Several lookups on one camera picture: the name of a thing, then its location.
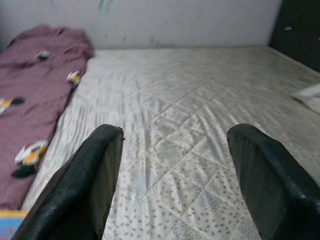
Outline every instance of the white wall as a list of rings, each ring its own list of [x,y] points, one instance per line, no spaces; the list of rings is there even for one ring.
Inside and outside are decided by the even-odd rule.
[[[281,0],[0,0],[0,49],[39,24],[84,28],[96,48],[268,43]]]

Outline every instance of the quilted mattress cover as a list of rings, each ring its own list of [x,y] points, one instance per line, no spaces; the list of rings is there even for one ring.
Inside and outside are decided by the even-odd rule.
[[[227,130],[254,125],[320,185],[320,117],[290,97],[319,82],[267,47],[97,50],[22,209],[96,127],[111,124],[125,141],[103,239],[258,240]]]

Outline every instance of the patterned bed sheet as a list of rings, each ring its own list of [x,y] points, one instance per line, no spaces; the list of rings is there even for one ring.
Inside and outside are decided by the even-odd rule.
[[[124,146],[104,240],[258,240],[228,151],[249,123],[320,183],[320,116],[290,94],[319,75],[267,47],[97,50],[24,202],[101,124]]]

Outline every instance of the purple blanket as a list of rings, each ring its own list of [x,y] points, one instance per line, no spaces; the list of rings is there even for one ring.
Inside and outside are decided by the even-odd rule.
[[[47,60],[36,57],[41,51],[49,53]],[[21,207],[35,174],[13,177],[15,157],[25,145],[50,142],[73,89],[67,76],[84,74],[93,55],[82,30],[46,25],[23,32],[0,55],[2,105],[17,99],[0,112],[0,209]]]

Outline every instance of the black cabinet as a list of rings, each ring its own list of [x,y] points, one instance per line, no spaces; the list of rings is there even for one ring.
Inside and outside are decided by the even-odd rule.
[[[284,0],[269,45],[320,71],[320,0]]]

